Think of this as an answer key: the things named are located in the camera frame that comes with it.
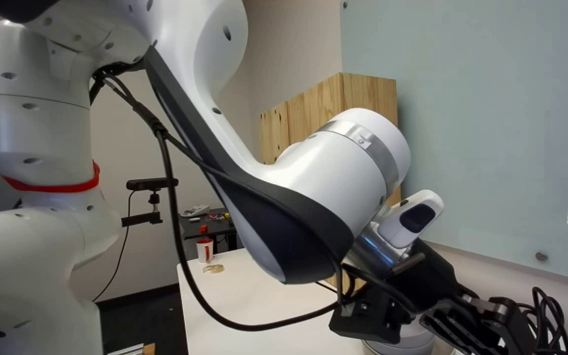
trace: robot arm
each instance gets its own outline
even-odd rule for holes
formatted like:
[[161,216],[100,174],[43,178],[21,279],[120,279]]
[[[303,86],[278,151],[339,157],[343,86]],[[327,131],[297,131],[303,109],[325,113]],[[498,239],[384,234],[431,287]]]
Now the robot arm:
[[[384,303],[382,328],[386,320],[400,326],[424,314],[426,328],[465,352],[477,350],[471,344],[491,348],[493,334],[512,330],[504,322],[491,322],[489,310],[498,312],[500,307],[475,303],[455,283],[451,267],[416,239],[441,212],[437,196],[422,192],[396,210],[382,210],[410,163],[402,135],[386,119],[362,109],[347,111],[276,165],[262,167],[252,159],[214,105],[246,46],[240,0],[35,0],[17,7],[0,0],[0,15],[25,26],[0,25],[0,58],[15,50],[7,62],[0,62],[0,172],[13,182],[53,188],[88,180],[88,137],[80,127],[88,109],[84,84],[98,68],[142,62],[177,135],[201,163],[224,176],[205,174],[232,216],[242,245],[268,275],[285,285],[313,283],[333,275],[349,257],[364,271],[358,277],[374,287],[358,293],[356,303],[378,295]],[[15,80],[5,76],[13,62],[23,64],[15,66]],[[55,109],[31,111],[17,103],[19,97]],[[31,127],[29,135],[7,135],[9,127],[25,125]],[[61,127],[76,129],[78,137],[63,135]],[[67,137],[69,147],[27,143],[37,135]],[[53,196],[43,190],[39,204],[49,208]],[[104,251],[108,241],[96,243],[100,247],[82,253],[86,259],[76,263]],[[353,318],[343,312],[335,318],[333,330],[343,336],[368,340],[374,332],[360,328],[370,320],[339,328],[339,320],[347,324]],[[522,328],[520,338],[532,346],[526,334],[528,328]]]

